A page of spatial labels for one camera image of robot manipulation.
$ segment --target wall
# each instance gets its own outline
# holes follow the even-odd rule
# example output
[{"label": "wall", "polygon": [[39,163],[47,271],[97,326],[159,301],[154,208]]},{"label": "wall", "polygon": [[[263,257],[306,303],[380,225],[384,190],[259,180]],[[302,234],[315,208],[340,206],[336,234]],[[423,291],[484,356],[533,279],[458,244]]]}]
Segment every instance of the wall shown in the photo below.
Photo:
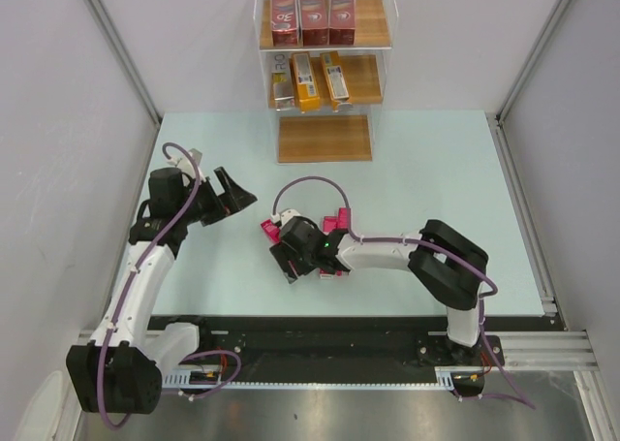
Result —
[{"label": "wall", "polygon": [[[260,110],[254,0],[104,0],[160,110]],[[387,106],[497,111],[556,0],[397,0]]]},{"label": "wall", "polygon": [[97,318],[155,129],[83,0],[0,0],[0,426]]},{"label": "wall", "polygon": [[620,407],[620,6],[576,0],[507,134],[561,304]]}]

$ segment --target orange box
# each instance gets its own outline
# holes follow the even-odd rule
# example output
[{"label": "orange box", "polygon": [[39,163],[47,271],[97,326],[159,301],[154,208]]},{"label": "orange box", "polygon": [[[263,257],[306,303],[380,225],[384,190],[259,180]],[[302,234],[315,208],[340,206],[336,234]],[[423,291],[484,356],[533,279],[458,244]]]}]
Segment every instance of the orange box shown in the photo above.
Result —
[{"label": "orange box", "polygon": [[341,111],[352,107],[338,52],[326,51],[321,53],[321,65],[323,65],[323,72],[329,88],[331,108],[334,111]]},{"label": "orange box", "polygon": [[299,98],[299,109],[302,113],[315,111],[321,108],[321,97],[317,88],[317,77],[312,69],[310,53],[294,53],[293,60],[294,83]]}]

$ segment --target gray floor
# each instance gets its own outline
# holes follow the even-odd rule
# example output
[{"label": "gray floor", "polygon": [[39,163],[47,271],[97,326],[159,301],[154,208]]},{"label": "gray floor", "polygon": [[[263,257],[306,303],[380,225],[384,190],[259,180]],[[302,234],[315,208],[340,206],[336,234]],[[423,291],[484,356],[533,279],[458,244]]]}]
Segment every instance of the gray floor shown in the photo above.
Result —
[{"label": "gray floor", "polygon": [[[448,393],[401,391],[224,391],[189,403],[162,399],[150,416],[107,431],[82,420],[81,441],[104,440],[592,440],[572,373],[521,373],[538,410],[512,402],[458,403]],[[505,391],[500,375],[487,382]]]}]

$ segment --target purple cable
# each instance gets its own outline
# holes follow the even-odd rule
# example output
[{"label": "purple cable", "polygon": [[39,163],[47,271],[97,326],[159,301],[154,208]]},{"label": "purple cable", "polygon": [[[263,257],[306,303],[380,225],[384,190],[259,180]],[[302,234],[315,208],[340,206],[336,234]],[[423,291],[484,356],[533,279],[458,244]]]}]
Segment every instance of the purple cable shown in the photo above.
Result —
[{"label": "purple cable", "polygon": [[[176,215],[174,215],[174,217],[162,229],[162,231],[160,231],[155,236],[155,238],[151,240],[151,242],[148,244],[144,252],[142,252],[142,255],[139,256],[135,264],[135,268],[138,272],[140,272],[141,265],[144,263],[144,261],[146,260],[148,255],[151,253],[151,251],[155,248],[157,243],[162,239],[162,237],[166,235],[166,233],[176,224],[176,222],[181,218],[181,216],[183,216],[183,214],[187,211],[190,204],[194,201],[194,198],[196,197],[196,194],[198,193],[198,188],[201,185],[200,171],[199,171],[198,165],[194,161],[194,158],[192,158],[192,155],[180,145],[173,143],[173,142],[166,142],[162,146],[162,152],[164,152],[164,155],[168,159],[170,159],[170,155],[167,152],[168,147],[175,148],[176,150],[181,152],[185,158],[189,160],[189,162],[192,164],[192,169],[194,170],[194,174],[196,175],[196,182],[194,184],[194,187],[192,187],[192,192],[190,193],[190,196],[187,198],[187,201],[185,201],[185,204],[183,205],[183,207],[180,210],[178,210]],[[118,304],[116,305],[116,308],[114,309],[114,313],[112,314],[112,317],[110,320],[110,322],[114,326],[116,326],[116,323],[118,322],[118,317],[120,316],[120,312],[123,309],[123,304],[125,303],[125,300],[127,299],[129,290],[131,289],[132,283],[136,275],[137,275],[136,271],[131,271],[129,273],[129,276],[127,277],[127,281],[125,281],[125,285],[123,286],[122,292],[120,294],[120,298],[118,299]],[[129,420],[130,414],[125,414],[125,417],[123,417],[123,420],[121,420],[118,424],[115,424],[112,420],[109,419],[108,412],[106,412],[106,400],[104,398],[104,370],[106,367],[106,355],[108,353],[109,342],[111,338],[112,338],[112,329],[108,329],[106,331],[106,336],[104,337],[104,343],[101,346],[101,351],[99,353],[99,361],[97,363],[97,405],[99,408],[99,415],[101,415],[101,419],[104,422],[104,425],[109,429],[116,430],[116,429],[121,428],[127,423],[127,421]]]},{"label": "purple cable", "polygon": [[204,393],[200,394],[190,394],[190,396],[194,396],[194,399],[204,399],[205,397],[209,397],[210,395],[219,393],[224,389],[226,385],[228,385],[232,380],[234,380],[234,378],[236,378],[236,376],[239,374],[239,371],[241,371],[241,358],[235,352],[225,350],[197,352],[196,354],[191,354],[187,356],[185,359],[183,359],[183,361],[181,361],[181,363],[187,363],[188,361],[193,361],[195,359],[203,359],[205,357],[212,356],[234,357],[234,359],[236,360],[236,367],[234,368],[234,372],[228,380],[223,381],[217,386],[214,386],[212,389],[206,390]]},{"label": "purple cable", "polygon": [[454,391],[453,393],[455,395],[457,395],[460,399],[490,398],[490,399],[510,399],[510,400],[515,400],[517,402],[520,402],[522,404],[527,405],[531,409],[536,410],[536,406],[519,389],[519,387],[516,385],[516,383],[514,382],[512,377],[509,375],[509,373],[504,369],[502,364],[499,362],[499,360],[497,359],[497,356],[493,353],[493,350],[491,349],[491,346],[490,346],[490,344],[488,342],[488,339],[486,338],[486,334],[485,334],[485,330],[484,330],[484,298],[495,296],[498,293],[498,291],[499,291],[498,288],[497,288],[497,285],[491,280],[491,278],[489,278],[486,274],[484,274],[482,271],[478,270],[476,267],[474,267],[470,263],[464,261],[463,259],[461,259],[457,255],[453,254],[449,250],[447,250],[447,249],[445,249],[445,248],[443,248],[443,247],[441,247],[441,246],[439,246],[437,244],[434,244],[433,242],[427,242],[427,241],[421,240],[421,239],[408,239],[408,238],[402,238],[402,237],[361,237],[361,236],[356,235],[356,233],[353,231],[352,214],[351,214],[352,211],[351,211],[351,206],[349,205],[349,198],[345,194],[345,191],[342,189],[342,187],[340,187],[336,182],[332,181],[331,179],[329,179],[327,177],[322,177],[322,176],[304,176],[304,177],[300,177],[300,178],[295,179],[295,180],[291,181],[290,183],[288,183],[286,186],[284,186],[280,190],[280,192],[276,196],[275,201],[273,202],[273,209],[271,210],[272,214],[276,215],[278,213],[278,203],[280,202],[280,198],[282,197],[282,195],[286,191],[288,191],[291,187],[295,186],[296,184],[298,184],[300,182],[311,181],[311,180],[326,182],[327,184],[329,184],[330,186],[335,188],[340,193],[340,195],[342,196],[342,200],[343,200],[343,202],[345,204],[345,208],[347,209],[347,221],[348,221],[348,224],[349,224],[349,235],[353,238],[353,240],[356,240],[357,242],[361,242],[361,243],[364,243],[364,242],[402,242],[404,240],[405,243],[407,243],[407,244],[416,244],[416,245],[420,245],[422,247],[427,247],[429,249],[433,249],[435,252],[438,252],[440,254],[444,254],[449,259],[453,260],[454,262],[457,262],[459,265],[461,265],[462,267],[464,267],[465,269],[467,269],[468,271],[473,273],[481,282],[486,283],[491,288],[490,291],[487,291],[487,292],[484,292],[484,293],[480,293],[478,295],[478,298],[480,300],[480,321],[479,321],[480,336],[482,338],[482,344],[484,345],[484,348],[486,349],[487,353],[491,356],[491,359],[495,363],[495,366],[497,366],[497,368],[500,370],[500,373],[502,373],[502,375],[504,376],[504,378],[506,379],[508,384],[511,386],[511,388],[514,390],[514,392],[518,394],[518,397],[515,397],[513,395],[509,395],[509,394],[485,394],[485,395],[482,395],[481,397],[478,397],[478,396],[462,397],[456,391]]}]

